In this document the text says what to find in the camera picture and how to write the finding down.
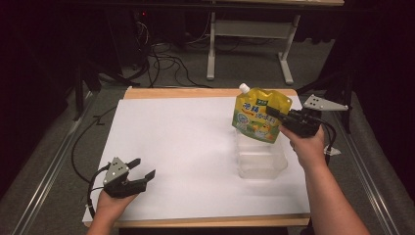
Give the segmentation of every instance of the wooden table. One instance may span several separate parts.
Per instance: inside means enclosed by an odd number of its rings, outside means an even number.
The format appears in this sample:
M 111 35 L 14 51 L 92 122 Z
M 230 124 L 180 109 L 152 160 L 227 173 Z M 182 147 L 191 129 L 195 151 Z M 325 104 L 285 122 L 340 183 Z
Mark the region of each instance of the wooden table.
M 292 89 L 280 89 L 279 92 L 287 96 L 296 96 Z M 140 89 L 128 88 L 124 99 L 146 98 L 190 98 L 190 97 L 234 97 L 240 94 L 239 89 Z M 237 216 L 219 218 L 186 218 L 162 219 L 145 221 L 119 221 L 115 223 L 119 228 L 131 227 L 253 227 L 253 226 L 303 226 L 309 221 L 309 213 L 264 215 L 264 216 Z

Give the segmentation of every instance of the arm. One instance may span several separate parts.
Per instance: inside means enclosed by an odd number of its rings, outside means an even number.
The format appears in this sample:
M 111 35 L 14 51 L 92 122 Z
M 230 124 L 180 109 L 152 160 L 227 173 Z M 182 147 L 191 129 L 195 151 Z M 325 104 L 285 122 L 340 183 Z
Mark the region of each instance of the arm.
M 125 208 L 138 196 L 132 195 L 123 199 L 115 199 L 104 190 L 98 199 L 97 211 L 89 227 L 87 235 L 110 234 L 116 220 L 124 213 Z
M 315 233 L 369 234 L 326 165 L 322 127 L 311 138 L 300 138 L 284 126 L 280 126 L 280 130 L 291 140 L 304 169 Z

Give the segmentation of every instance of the white bracket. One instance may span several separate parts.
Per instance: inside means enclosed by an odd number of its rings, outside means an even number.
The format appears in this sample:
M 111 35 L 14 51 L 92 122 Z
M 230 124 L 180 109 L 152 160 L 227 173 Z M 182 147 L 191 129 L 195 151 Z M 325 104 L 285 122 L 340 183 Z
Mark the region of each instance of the white bracket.
M 303 104 L 305 108 L 318 111 L 346 111 L 348 110 L 347 105 L 340 105 L 332 101 L 319 98 L 311 95 Z

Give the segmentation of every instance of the table leg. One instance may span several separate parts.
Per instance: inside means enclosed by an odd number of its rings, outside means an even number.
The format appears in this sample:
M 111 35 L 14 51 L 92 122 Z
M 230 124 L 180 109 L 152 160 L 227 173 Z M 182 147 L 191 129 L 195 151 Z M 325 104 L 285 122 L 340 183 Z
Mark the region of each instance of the table leg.
M 210 47 L 207 58 L 207 80 L 214 80 L 214 37 L 215 37 L 215 21 L 216 13 L 210 14 Z
M 294 36 L 296 35 L 297 27 L 299 26 L 300 15 L 296 15 L 293 20 L 293 25 L 290 28 L 288 37 L 287 37 L 287 44 L 285 51 L 283 53 L 278 53 L 278 60 L 280 61 L 281 70 L 283 71 L 285 82 L 288 85 L 292 85 L 294 83 L 293 77 L 291 76 L 290 68 L 288 67 L 287 57 L 288 53 L 290 52 L 291 45 L 293 44 Z

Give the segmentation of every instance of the metal bracket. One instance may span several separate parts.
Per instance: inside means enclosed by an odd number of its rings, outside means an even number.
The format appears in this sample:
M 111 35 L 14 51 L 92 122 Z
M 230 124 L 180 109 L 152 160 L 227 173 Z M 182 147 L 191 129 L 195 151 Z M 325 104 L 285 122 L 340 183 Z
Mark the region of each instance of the metal bracket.
M 332 101 L 311 95 L 303 104 L 305 108 L 317 111 L 346 111 L 347 105 L 340 105 Z
M 104 185 L 112 182 L 121 175 L 128 173 L 129 167 L 120 158 L 115 157 L 104 179 Z

